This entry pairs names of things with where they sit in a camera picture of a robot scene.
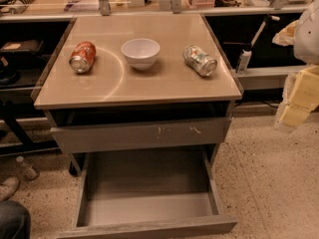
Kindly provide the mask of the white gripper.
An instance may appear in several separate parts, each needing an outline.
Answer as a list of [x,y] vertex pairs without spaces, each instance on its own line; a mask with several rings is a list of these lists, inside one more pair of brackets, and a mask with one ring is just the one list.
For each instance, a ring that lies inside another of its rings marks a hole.
[[[307,64],[319,64],[319,0],[314,0],[299,20],[289,23],[272,39],[279,46],[294,45],[294,56]],[[274,127],[292,132],[319,107],[319,66],[289,73],[275,116]]]

